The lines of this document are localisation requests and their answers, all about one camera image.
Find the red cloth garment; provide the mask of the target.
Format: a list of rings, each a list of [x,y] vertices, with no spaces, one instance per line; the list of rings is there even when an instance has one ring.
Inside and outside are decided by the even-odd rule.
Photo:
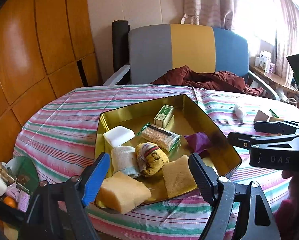
[[[285,199],[274,213],[281,239],[296,239],[299,233],[299,204]]]

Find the white plastic ball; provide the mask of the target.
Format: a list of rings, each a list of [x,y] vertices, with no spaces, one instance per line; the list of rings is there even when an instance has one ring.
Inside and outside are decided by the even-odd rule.
[[[242,120],[247,115],[247,109],[244,106],[237,104],[234,107],[234,113],[238,119]]]

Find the wooden desk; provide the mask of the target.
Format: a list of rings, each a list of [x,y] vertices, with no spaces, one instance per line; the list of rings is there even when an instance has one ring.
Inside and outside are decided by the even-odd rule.
[[[293,93],[299,95],[299,91],[292,86],[285,86],[282,79],[274,73],[266,73],[262,68],[249,66],[249,70],[254,74],[259,75],[263,80],[268,81],[271,85],[274,85],[275,88],[282,88],[288,93]]]

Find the yellow sponge block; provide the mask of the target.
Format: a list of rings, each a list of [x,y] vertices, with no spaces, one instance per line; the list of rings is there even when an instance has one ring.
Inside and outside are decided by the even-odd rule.
[[[173,198],[197,188],[188,166],[188,156],[183,155],[162,167],[168,198]]]
[[[117,172],[102,182],[96,199],[104,206],[125,214],[151,197],[150,189],[142,182]]]

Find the white soap block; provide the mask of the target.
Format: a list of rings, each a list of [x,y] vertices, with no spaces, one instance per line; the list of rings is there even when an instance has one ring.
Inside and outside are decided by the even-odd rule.
[[[104,133],[104,139],[111,147],[120,146],[134,137],[134,132],[124,126],[117,126]]]

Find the gold metal tray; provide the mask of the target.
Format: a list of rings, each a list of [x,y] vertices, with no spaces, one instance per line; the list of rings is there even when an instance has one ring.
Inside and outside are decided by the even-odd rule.
[[[187,95],[135,103],[104,112],[95,153],[111,164],[95,204],[126,213],[196,189],[188,168],[192,153],[231,177],[242,163],[213,120]]]

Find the purple snack packet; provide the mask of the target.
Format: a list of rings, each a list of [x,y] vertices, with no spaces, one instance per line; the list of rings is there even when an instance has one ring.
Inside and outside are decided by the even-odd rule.
[[[193,153],[200,154],[212,145],[209,137],[204,132],[185,135],[184,138],[193,150]]]

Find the wooden wardrobe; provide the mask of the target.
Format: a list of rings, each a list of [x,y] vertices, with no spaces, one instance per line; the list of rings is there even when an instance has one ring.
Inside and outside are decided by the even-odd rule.
[[[0,9],[0,161],[43,106],[102,84],[87,0],[7,0]]]

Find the yellow patterned pouch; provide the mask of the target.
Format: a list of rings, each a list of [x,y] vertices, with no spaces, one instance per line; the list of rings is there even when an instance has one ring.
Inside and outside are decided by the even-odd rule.
[[[166,153],[152,142],[138,144],[135,150],[140,173],[145,177],[154,176],[169,162]]]

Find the basket of small items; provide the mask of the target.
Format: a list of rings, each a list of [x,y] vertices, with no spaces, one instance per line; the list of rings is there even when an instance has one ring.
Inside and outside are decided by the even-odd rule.
[[[30,158],[20,156],[8,163],[0,161],[0,219],[21,223],[38,183],[36,167]]]

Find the black roll behind chair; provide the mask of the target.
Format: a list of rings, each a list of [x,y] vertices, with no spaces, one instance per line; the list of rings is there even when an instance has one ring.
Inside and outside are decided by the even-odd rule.
[[[116,73],[122,66],[128,64],[128,33],[131,25],[126,20],[112,22],[113,70]]]

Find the white towel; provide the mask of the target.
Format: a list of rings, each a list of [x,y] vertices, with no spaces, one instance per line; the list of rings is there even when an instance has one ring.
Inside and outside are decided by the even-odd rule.
[[[111,151],[111,159],[113,174],[121,172],[131,178],[141,176],[134,147],[118,146],[113,148]]]

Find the white boxes on desk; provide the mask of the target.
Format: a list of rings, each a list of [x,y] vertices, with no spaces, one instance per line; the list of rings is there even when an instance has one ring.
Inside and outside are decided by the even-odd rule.
[[[260,55],[255,57],[255,67],[261,68],[265,73],[274,73],[276,65],[271,62],[271,52],[262,50]]]

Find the green small box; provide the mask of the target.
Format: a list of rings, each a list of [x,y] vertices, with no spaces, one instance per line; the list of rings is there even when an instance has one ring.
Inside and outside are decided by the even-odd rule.
[[[170,105],[164,105],[154,118],[154,124],[156,126],[166,128],[171,118],[173,117],[174,107]]]

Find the beige cardboard box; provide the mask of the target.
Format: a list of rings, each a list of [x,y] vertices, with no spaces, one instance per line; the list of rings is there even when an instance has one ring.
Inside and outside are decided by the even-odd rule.
[[[272,117],[272,113],[270,111],[259,109],[254,117],[254,122],[268,121],[270,117]]]

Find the patterned curtain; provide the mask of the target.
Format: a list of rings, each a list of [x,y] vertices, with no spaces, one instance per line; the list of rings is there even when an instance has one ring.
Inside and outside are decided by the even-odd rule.
[[[261,42],[267,42],[275,74],[291,83],[287,56],[299,53],[297,0],[184,0],[181,23],[233,31],[247,40],[251,61],[260,54]]]

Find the striped tablecloth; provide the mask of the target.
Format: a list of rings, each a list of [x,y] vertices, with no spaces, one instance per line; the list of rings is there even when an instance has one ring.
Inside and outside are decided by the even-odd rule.
[[[297,107],[245,94],[163,85],[77,88],[42,107],[25,123],[13,154],[31,158],[41,180],[66,181],[93,163],[102,112],[179,94],[197,103],[225,134],[254,133],[259,109],[272,109],[283,119],[299,121]],[[237,104],[247,109],[242,120],[234,113]],[[96,230],[119,239],[197,239],[211,213],[198,191],[125,215],[109,214],[94,205],[87,210]]]

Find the dark red blanket on chair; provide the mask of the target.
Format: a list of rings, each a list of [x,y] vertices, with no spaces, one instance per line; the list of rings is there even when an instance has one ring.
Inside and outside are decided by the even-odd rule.
[[[260,96],[264,91],[261,87],[251,88],[245,83],[245,79],[232,72],[219,71],[214,73],[196,73],[186,65],[169,70],[151,84],[187,86],[252,96]]]

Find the green cracker pack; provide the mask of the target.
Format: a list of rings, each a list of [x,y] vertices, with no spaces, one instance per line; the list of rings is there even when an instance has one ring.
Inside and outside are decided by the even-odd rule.
[[[145,124],[137,136],[141,136],[143,139],[157,144],[160,148],[168,152],[172,152],[181,139],[181,135],[151,123]]]

